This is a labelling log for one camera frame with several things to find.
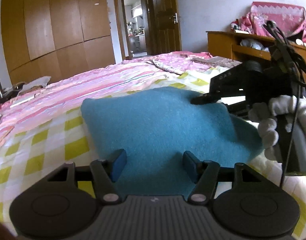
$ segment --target wardrobe door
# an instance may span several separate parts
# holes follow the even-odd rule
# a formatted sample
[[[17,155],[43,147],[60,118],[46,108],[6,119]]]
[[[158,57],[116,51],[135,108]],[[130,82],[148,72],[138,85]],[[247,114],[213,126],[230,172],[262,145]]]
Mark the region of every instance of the wardrobe door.
[[[55,51],[50,0],[24,0],[24,20],[30,59]]]
[[[10,73],[11,83],[14,85],[18,82],[31,82],[39,77],[41,77],[41,73],[31,61],[23,64],[22,66],[17,67],[12,70]]]
[[[50,12],[56,49],[83,41],[78,0],[50,0]]]
[[[109,36],[110,23],[106,0],[78,0],[85,41]]]
[[[23,17],[23,0],[1,0],[1,34],[9,72],[30,61]]]
[[[57,52],[51,52],[31,61],[34,69],[40,72],[41,76],[51,76],[50,83],[62,80],[62,74],[57,58]]]
[[[111,36],[86,41],[84,49],[89,70],[115,64]]]
[[[62,78],[88,71],[83,43],[57,50]]]

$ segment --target gloved hand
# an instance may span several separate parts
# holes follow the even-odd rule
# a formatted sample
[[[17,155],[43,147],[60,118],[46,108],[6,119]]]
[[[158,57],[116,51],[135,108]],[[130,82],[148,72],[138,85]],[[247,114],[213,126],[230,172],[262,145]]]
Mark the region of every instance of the gloved hand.
[[[306,98],[299,99],[299,108],[297,121],[300,122],[306,135]],[[275,145],[278,142],[279,135],[275,131],[277,124],[275,116],[286,114],[286,119],[290,123],[288,127],[291,130],[294,112],[296,108],[295,96],[279,96],[272,98],[268,105],[265,103],[255,103],[253,108],[248,112],[248,117],[252,122],[259,122],[258,133],[262,138],[265,148],[265,157],[269,160],[277,160],[278,148]]]

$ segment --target door handle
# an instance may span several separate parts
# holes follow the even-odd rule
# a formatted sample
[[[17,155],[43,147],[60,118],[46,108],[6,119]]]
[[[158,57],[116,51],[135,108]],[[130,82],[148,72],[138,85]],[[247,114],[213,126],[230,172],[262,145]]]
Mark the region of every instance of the door handle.
[[[174,21],[174,24],[179,23],[178,18],[177,18],[177,13],[175,13],[175,15],[173,16],[173,21]]]

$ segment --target wooden cabinet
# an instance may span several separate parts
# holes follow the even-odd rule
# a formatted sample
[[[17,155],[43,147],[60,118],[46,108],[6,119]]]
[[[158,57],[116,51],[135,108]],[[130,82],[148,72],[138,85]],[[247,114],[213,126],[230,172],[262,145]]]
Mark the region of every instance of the wooden cabinet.
[[[84,50],[89,70],[115,64],[111,36],[84,42]]]
[[[2,0],[1,30],[13,84],[115,63],[106,0]]]
[[[50,0],[24,0],[24,19],[30,59],[55,51]]]
[[[145,36],[139,36],[139,41],[140,41],[140,50],[141,51],[146,51],[146,43],[145,43]]]
[[[83,41],[78,0],[50,0],[50,11],[56,49]]]
[[[57,50],[57,56],[63,78],[69,78],[88,70],[82,43]]]
[[[130,50],[133,52],[140,51],[140,39],[135,36],[130,36],[129,37],[130,41]]]
[[[109,36],[110,24],[106,0],[78,0],[84,41]]]
[[[1,33],[8,70],[30,61],[23,17],[23,0],[1,1]]]
[[[253,59],[260,63],[267,63],[267,61],[271,60],[271,54],[269,52],[240,45],[243,39],[255,39],[265,47],[269,47],[275,42],[271,37],[234,32],[207,32],[207,36],[208,51],[213,56],[221,56],[239,61]],[[299,46],[295,43],[292,43],[292,46],[306,61],[306,47]]]

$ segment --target kitchen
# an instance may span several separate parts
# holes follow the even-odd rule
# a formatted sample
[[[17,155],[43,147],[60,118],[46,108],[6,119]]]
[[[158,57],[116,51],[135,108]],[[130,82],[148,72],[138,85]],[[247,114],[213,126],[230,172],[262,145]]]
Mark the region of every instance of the kitchen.
[[[132,58],[144,57],[147,55],[144,26],[148,23],[143,17],[141,0],[124,0],[124,8],[129,55]]]

